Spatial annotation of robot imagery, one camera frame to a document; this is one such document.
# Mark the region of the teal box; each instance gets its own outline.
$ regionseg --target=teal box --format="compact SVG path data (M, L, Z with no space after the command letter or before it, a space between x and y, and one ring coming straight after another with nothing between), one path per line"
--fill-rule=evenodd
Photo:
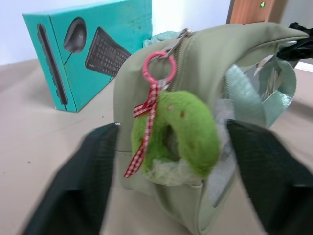
M56 109L78 112L152 36L151 0L24 14Z

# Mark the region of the bag handle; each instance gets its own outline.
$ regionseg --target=bag handle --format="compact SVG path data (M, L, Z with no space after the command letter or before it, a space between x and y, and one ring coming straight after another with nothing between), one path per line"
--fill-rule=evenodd
M264 102L255 91L250 79L237 65L232 65L225 74L225 84L229 98L234 107L235 119L249 122L261 127L270 127L290 105L296 89L296 77L292 66L284 60L272 59L281 72L282 81L279 88ZM265 72L260 80L269 81L270 76Z

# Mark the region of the pink key ring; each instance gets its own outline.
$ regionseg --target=pink key ring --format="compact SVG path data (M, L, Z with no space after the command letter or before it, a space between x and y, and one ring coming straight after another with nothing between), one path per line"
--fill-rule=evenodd
M151 74L149 73L149 62L155 58L155 57L159 57L159 56L164 56L166 55L167 52L166 51L155 51L152 52L150 55L147 56L147 58L143 61L143 65L142 65L142 74L143 77L150 83L150 84L158 84L159 81L158 80L154 80L153 77L151 76ZM167 77L166 79L166 84L169 83L170 81L172 81L175 77L176 71L177 71L177 65L176 62L174 60L174 57L172 55L170 55L168 57L168 60L171 63L172 66L172 70L170 75Z

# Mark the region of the zipper pull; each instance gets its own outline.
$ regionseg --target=zipper pull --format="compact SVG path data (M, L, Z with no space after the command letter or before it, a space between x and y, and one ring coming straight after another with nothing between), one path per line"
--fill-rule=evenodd
M184 38L190 37L192 35L194 35L194 33L191 32L188 28L183 29L179 36L170 45L166 46L163 49L163 51L166 51L167 54L160 56L159 59L167 59L174 52L174 50L181 44Z

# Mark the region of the red gingham ribbon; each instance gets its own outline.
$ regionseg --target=red gingham ribbon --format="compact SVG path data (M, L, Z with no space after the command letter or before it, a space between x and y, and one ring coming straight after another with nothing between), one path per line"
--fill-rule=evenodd
M149 112L148 121L146 124L145 133L143 136L143 140L136 154L133 156L131 163L129 164L124 177L129 178L133 174L135 174L142 163L143 156L146 153L149 138L151 134L151 129L153 125L153 120L156 116L156 108L157 108L157 97L162 90L162 86L160 84L152 84L149 88L148 99L143 104L139 104L134 108L134 117L143 115Z

